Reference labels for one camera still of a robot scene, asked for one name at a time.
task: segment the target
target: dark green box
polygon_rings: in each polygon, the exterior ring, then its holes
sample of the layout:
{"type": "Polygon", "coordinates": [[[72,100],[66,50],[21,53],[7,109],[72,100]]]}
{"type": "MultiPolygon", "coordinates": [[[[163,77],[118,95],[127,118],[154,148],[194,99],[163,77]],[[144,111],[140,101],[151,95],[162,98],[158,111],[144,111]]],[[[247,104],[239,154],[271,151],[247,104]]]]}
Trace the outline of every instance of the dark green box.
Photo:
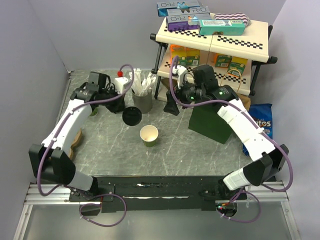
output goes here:
{"type": "Polygon", "coordinates": [[[210,104],[193,108],[188,128],[221,144],[225,144],[233,132],[210,104]]]}

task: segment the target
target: white wall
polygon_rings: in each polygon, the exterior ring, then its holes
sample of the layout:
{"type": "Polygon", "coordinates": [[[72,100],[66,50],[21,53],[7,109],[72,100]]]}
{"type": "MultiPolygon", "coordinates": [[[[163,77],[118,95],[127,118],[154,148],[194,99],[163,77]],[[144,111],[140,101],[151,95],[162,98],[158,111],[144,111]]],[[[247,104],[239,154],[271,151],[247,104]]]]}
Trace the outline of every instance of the white wall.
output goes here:
{"type": "MultiPolygon", "coordinates": [[[[318,0],[285,2],[269,41],[278,63],[261,67],[254,99],[273,104],[274,139],[289,148],[294,180],[288,195],[304,240],[320,239],[319,9],[318,0]]],[[[287,169],[281,175],[288,179],[287,169]]]]}
{"type": "MultiPolygon", "coordinates": [[[[163,17],[161,0],[29,0],[68,70],[112,69],[123,63],[154,67],[158,45],[150,40],[163,17]]],[[[202,0],[213,13],[243,12],[276,19],[286,0],[202,0]]]]}
{"type": "Polygon", "coordinates": [[[67,71],[27,0],[0,7],[0,235],[13,239],[30,181],[28,150],[55,124],[67,71]]]}

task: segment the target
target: checkered pattern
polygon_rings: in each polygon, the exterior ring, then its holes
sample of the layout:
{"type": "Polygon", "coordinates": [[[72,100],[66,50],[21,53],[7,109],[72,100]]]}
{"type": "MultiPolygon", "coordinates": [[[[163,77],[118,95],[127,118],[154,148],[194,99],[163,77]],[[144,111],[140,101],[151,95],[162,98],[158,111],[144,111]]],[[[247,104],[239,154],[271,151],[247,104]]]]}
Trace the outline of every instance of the checkered pattern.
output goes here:
{"type": "MultiPolygon", "coordinates": [[[[171,67],[171,64],[170,64],[168,61],[166,61],[165,64],[164,64],[164,66],[165,66],[166,68],[170,68],[170,67],[171,67]]],[[[192,72],[192,69],[193,69],[193,67],[190,67],[190,66],[187,66],[187,67],[186,67],[186,70],[188,71],[188,73],[191,73],[191,72],[192,72]]],[[[221,73],[216,73],[216,72],[215,72],[214,75],[215,75],[215,77],[216,77],[217,79],[219,79],[219,80],[224,77],[224,74],[221,74],[221,73]]],[[[227,74],[227,75],[225,76],[224,80],[227,80],[227,81],[230,81],[230,82],[234,82],[234,83],[240,83],[240,79],[239,79],[238,77],[232,76],[232,75],[229,75],[229,74],[227,74]]],[[[241,79],[241,82],[242,82],[242,84],[246,84],[246,83],[247,83],[247,79],[246,79],[246,78],[243,78],[243,79],[241,79]]]]}
{"type": "MultiPolygon", "coordinates": [[[[222,79],[224,77],[224,74],[221,74],[221,73],[216,73],[215,72],[214,75],[215,75],[215,77],[217,79],[222,79]]],[[[240,79],[238,77],[232,76],[232,75],[229,75],[229,74],[227,74],[225,76],[224,80],[227,80],[227,81],[230,81],[230,82],[232,81],[234,83],[240,83],[240,79]]],[[[242,84],[246,84],[247,83],[247,79],[243,78],[243,79],[241,79],[241,82],[242,82],[242,84]]]]}
{"type": "MultiPolygon", "coordinates": [[[[171,67],[171,64],[170,64],[168,61],[166,61],[165,64],[164,64],[164,66],[170,68],[170,67],[171,67]]],[[[188,71],[188,73],[191,73],[191,72],[192,72],[192,69],[193,69],[192,67],[186,66],[185,68],[186,68],[186,70],[188,71]]]]}
{"type": "Polygon", "coordinates": [[[247,46],[248,48],[261,49],[261,50],[263,49],[262,43],[243,41],[243,40],[239,41],[238,39],[227,38],[226,36],[220,36],[220,35],[218,36],[217,40],[222,41],[224,43],[247,46]]]}
{"type": "Polygon", "coordinates": [[[194,31],[190,31],[190,30],[168,30],[168,27],[166,26],[164,29],[165,32],[170,32],[170,33],[175,33],[175,34],[180,34],[180,35],[186,35],[186,36],[191,36],[191,37],[198,37],[198,38],[203,38],[203,39],[207,39],[206,36],[204,35],[199,35],[198,33],[194,32],[194,31]]]}

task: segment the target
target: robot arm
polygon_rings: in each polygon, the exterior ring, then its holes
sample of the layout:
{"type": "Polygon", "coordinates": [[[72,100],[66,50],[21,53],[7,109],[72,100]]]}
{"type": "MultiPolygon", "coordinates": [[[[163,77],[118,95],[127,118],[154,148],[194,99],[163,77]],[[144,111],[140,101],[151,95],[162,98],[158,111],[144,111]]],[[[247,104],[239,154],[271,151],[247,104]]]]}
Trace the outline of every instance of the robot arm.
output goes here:
{"type": "MultiPolygon", "coordinates": [[[[220,184],[233,191],[248,185],[259,186],[278,173],[284,165],[285,159],[281,152],[262,135],[263,128],[259,127],[248,114],[235,91],[228,85],[219,86],[214,70],[209,65],[194,68],[193,75],[194,84],[187,82],[174,90],[175,96],[182,103],[224,100],[241,110],[239,112],[232,106],[221,103],[213,104],[212,107],[212,110],[216,111],[240,138],[252,159],[252,163],[225,176],[220,184]]],[[[174,115],[179,114],[170,91],[167,92],[167,104],[164,111],[174,115]]],[[[281,148],[288,154],[289,151],[285,145],[281,145],[281,148]]]]}
{"type": "MultiPolygon", "coordinates": [[[[88,191],[92,195],[96,195],[98,193],[97,179],[76,170],[76,166],[68,155],[76,134],[98,104],[84,105],[75,111],[73,109],[86,102],[115,97],[124,91],[128,83],[129,80],[125,77],[118,77],[111,81],[106,74],[91,72],[88,82],[82,84],[72,93],[66,111],[49,136],[43,140],[41,145],[33,144],[30,147],[29,157],[34,176],[37,177],[40,161],[53,140],[54,143],[49,149],[42,166],[41,179],[88,191]],[[54,138],[60,128],[62,129],[59,135],[54,138]]],[[[102,103],[102,105],[112,113],[123,111],[125,108],[123,97],[116,101],[102,103]]]]}

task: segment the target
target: gray marble table surface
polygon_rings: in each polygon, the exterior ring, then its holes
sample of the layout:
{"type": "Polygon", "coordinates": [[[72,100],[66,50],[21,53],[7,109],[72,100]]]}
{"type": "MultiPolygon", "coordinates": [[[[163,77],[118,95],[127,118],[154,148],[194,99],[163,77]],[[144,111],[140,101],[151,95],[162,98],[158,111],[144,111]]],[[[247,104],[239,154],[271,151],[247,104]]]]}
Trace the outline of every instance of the gray marble table surface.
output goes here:
{"type": "MultiPolygon", "coordinates": [[[[117,70],[98,72],[111,78],[117,75],[117,70]]],[[[62,113],[71,93],[88,80],[89,73],[71,73],[62,113]]],[[[125,105],[133,106],[130,93],[125,96],[125,105]]],[[[121,113],[99,106],[98,114],[82,126],[81,144],[74,149],[77,169],[95,176],[221,176],[251,162],[242,153],[242,143],[235,134],[226,144],[220,144],[188,129],[192,109],[181,109],[174,116],[163,112],[164,106],[164,102],[153,99],[152,110],[143,114],[136,126],[126,125],[121,113]],[[154,125],[159,131],[158,142],[152,148],[145,147],[139,135],[145,125],[154,125]]]]}

